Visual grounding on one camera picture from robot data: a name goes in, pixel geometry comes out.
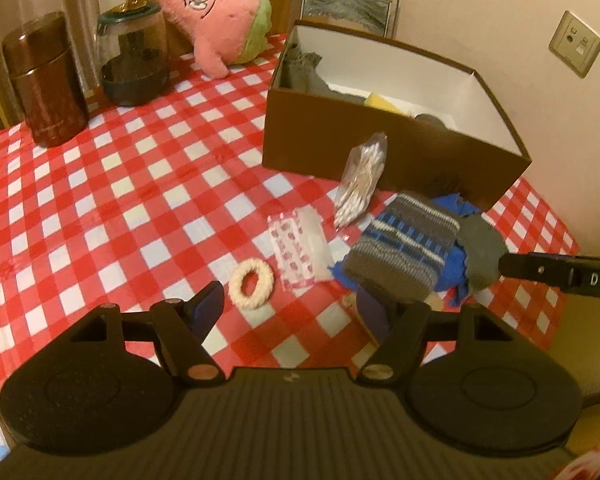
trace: red checkered tablecloth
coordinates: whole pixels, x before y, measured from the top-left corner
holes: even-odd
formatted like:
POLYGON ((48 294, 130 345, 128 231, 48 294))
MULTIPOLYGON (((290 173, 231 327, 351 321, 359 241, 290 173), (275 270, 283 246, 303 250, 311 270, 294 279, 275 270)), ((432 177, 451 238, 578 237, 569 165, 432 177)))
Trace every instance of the red checkered tablecloth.
MULTIPOLYGON (((173 89, 142 107, 92 100, 93 119, 59 148, 35 146, 26 126, 0 132, 0 387, 26 359, 89 309, 123 311, 190 298, 227 283, 238 262, 275 268, 267 216, 311 205, 334 257, 346 254, 371 215, 330 227, 336 182, 262 167, 267 87, 282 37, 229 78, 206 78, 190 57, 174 63, 173 89)), ((573 253, 565 225, 525 180, 485 214, 514 251, 573 253)), ((339 300, 335 282, 284 292, 265 306, 224 313, 204 342, 226 372, 237 365, 358 368, 374 348, 339 300)), ((564 304, 544 285, 503 280, 476 300, 542 347, 564 304)), ((150 346, 131 349, 155 358, 150 346)), ((444 351, 434 348, 433 354, 444 351)))

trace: pink plush toy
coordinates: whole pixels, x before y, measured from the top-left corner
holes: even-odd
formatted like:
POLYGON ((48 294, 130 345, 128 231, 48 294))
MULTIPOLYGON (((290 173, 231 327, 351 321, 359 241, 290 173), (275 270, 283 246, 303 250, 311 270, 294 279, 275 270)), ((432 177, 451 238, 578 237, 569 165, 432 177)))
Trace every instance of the pink plush toy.
POLYGON ((225 77, 228 64, 245 63, 266 47, 269 0, 157 0, 164 16, 189 38, 200 68, 225 77))

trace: plush toy's green shorts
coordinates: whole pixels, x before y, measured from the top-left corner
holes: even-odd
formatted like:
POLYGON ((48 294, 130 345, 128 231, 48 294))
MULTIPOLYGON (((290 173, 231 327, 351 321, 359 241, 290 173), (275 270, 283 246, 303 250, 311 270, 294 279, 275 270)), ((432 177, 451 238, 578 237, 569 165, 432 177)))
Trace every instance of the plush toy's green shorts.
POLYGON ((267 46, 267 33, 271 30, 271 3, 269 0, 260 0, 260 7, 251 25, 251 30, 244 42, 244 48, 234 63, 246 63, 261 53, 267 46))

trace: ribbed black surface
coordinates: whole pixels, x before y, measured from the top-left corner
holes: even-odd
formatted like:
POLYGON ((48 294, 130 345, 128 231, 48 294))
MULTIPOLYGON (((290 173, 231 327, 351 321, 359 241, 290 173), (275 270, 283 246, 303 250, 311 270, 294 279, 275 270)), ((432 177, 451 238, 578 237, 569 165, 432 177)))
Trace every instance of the ribbed black surface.
POLYGON ((191 390, 157 432, 125 449, 60 457, 20 446, 0 479, 27 480, 546 480, 571 459, 472 456, 441 444, 395 394, 344 370, 241 369, 191 390))

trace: plush toy's arm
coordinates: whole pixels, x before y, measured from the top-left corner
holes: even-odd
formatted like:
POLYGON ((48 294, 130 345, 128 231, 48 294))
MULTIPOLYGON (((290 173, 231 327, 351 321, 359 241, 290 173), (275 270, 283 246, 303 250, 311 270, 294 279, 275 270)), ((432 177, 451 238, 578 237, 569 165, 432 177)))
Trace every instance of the plush toy's arm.
POLYGON ((205 36, 196 38, 193 49, 196 63, 213 79, 222 79, 229 75, 229 69, 222 61, 220 54, 211 46, 205 36))

